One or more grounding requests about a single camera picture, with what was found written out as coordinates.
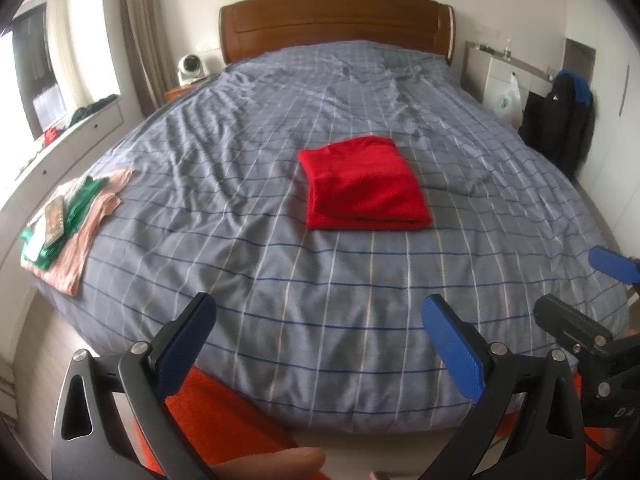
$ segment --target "bed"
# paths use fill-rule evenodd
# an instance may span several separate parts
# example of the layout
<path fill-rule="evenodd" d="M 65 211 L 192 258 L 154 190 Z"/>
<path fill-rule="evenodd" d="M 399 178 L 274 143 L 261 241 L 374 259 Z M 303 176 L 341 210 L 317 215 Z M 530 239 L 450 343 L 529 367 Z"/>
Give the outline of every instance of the bed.
<path fill-rule="evenodd" d="M 168 104 L 90 170 L 135 168 L 80 293 L 39 284 L 100 352 L 149 340 L 199 291 L 219 304 L 197 365 L 284 424 L 368 433 L 468 412 L 421 328 L 439 293 L 485 339 L 542 355 L 553 293 L 626 332 L 626 290 L 572 184 L 460 89 L 449 6 L 248 0 L 222 9 L 220 76 Z M 409 162 L 434 225 L 305 228 L 302 148 L 374 133 Z"/>

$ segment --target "wooden headboard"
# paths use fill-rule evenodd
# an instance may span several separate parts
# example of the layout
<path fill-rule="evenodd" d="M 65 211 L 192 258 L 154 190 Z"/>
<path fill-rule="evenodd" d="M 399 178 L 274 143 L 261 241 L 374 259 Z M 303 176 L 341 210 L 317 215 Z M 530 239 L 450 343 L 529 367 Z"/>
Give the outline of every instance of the wooden headboard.
<path fill-rule="evenodd" d="M 432 0 L 245 0 L 220 9 L 225 62 L 287 46 L 371 40 L 424 52 L 451 63 L 451 6 Z"/>

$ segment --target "drawer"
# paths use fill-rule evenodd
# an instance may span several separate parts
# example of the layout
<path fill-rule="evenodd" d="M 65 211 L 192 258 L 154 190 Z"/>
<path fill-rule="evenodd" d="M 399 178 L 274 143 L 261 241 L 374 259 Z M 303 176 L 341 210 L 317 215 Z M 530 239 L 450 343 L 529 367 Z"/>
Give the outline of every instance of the drawer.
<path fill-rule="evenodd" d="M 530 88 L 532 75 L 529 72 L 510 65 L 509 63 L 500 61 L 499 59 L 495 59 L 495 57 L 491 58 L 491 64 L 489 65 L 490 77 L 494 77 L 496 79 L 499 79 L 500 81 L 508 83 L 509 81 L 511 81 L 512 73 L 515 73 L 516 75 L 518 86 L 527 89 Z"/>
<path fill-rule="evenodd" d="M 500 113 L 500 104 L 502 103 L 502 96 L 509 91 L 510 83 L 500 81 L 493 77 L 486 79 L 486 87 L 484 88 L 484 98 L 482 104 L 485 108 L 494 111 L 496 114 Z M 522 102 L 522 110 L 527 105 L 527 99 L 529 98 L 529 90 L 520 87 L 520 101 Z"/>
<path fill-rule="evenodd" d="M 116 100 L 70 132 L 65 139 L 66 144 L 78 160 L 122 123 L 122 113 Z"/>
<path fill-rule="evenodd" d="M 71 180 L 72 178 L 77 178 L 85 174 L 101 156 L 120 142 L 128 133 L 129 131 L 126 128 L 116 128 L 113 130 L 76 162 L 75 166 L 66 174 L 65 180 Z"/>
<path fill-rule="evenodd" d="M 533 76 L 531 78 L 530 91 L 540 97 L 546 97 L 546 95 L 551 92 L 551 83 L 541 77 Z"/>
<path fill-rule="evenodd" d="M 17 200 L 31 219 L 32 212 L 49 195 L 58 181 L 74 164 L 75 157 L 68 145 L 58 144 L 38 163 L 30 168 L 29 174 L 15 191 Z"/>

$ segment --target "folded red towel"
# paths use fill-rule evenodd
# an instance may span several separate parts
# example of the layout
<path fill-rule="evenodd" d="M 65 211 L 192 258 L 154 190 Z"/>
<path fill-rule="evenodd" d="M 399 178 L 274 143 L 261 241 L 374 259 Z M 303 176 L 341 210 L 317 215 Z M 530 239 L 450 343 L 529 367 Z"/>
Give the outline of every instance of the folded red towel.
<path fill-rule="evenodd" d="M 391 139 L 363 136 L 301 150 L 309 180 L 309 229 L 407 231 L 431 216 L 411 168 Z"/>

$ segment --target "white cabinet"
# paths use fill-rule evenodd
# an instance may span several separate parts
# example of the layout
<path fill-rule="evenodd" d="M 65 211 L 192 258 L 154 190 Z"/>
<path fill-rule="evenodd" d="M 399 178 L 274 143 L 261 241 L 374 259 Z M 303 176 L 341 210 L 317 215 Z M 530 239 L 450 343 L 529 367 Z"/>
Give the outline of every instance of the white cabinet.
<path fill-rule="evenodd" d="M 82 128 L 81 135 L 74 136 L 73 142 L 68 144 L 75 159 L 82 158 L 85 153 L 122 123 L 122 113 L 117 102 L 113 102 L 100 113 L 85 119 L 80 126 Z"/>
<path fill-rule="evenodd" d="M 523 110 L 530 92 L 544 97 L 551 91 L 551 83 L 542 70 L 515 58 L 507 60 L 489 54 L 467 43 L 460 84 L 486 108 L 500 111 L 502 96 L 509 89 L 512 74 L 518 81 Z"/>
<path fill-rule="evenodd" d="M 593 195 L 598 192 L 594 191 L 594 186 L 618 131 L 626 68 L 630 54 L 636 51 L 622 24 L 604 0 L 601 2 L 600 14 L 598 46 L 591 80 L 596 122 L 589 155 L 578 172 L 578 182 L 596 205 L 599 205 L 600 196 Z"/>
<path fill-rule="evenodd" d="M 20 267 L 20 231 L 60 181 L 79 176 L 128 133 L 118 100 L 67 130 L 15 181 L 0 205 L 0 358 L 12 362 L 33 299 L 33 276 Z"/>
<path fill-rule="evenodd" d="M 613 234 L 625 254 L 640 256 L 640 186 L 636 187 Z"/>
<path fill-rule="evenodd" d="M 629 64 L 628 88 L 622 116 L 618 118 L 615 133 L 610 136 L 608 153 L 591 187 L 593 201 L 598 205 L 607 224 L 614 230 L 640 183 L 639 104 L 640 56 L 636 55 Z M 608 111 L 619 114 L 621 103 L 613 103 L 613 105 L 613 110 Z"/>

